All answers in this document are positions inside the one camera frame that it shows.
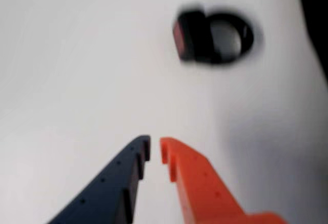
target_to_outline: white surface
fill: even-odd
[[[190,2],[250,18],[252,54],[182,65],[171,26]],[[0,0],[0,12],[1,223],[46,223],[144,133],[134,223],[183,222],[160,163],[168,135],[204,153],[247,212],[328,222],[328,92],[299,0]]]

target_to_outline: red part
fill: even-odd
[[[185,52],[186,47],[185,47],[185,39],[183,37],[183,33],[179,21],[177,21],[174,25],[173,35],[174,35],[175,45],[178,50],[179,56],[181,56]]]
[[[185,223],[283,224],[275,214],[246,215],[210,162],[173,138],[161,138],[162,162],[177,183]]]

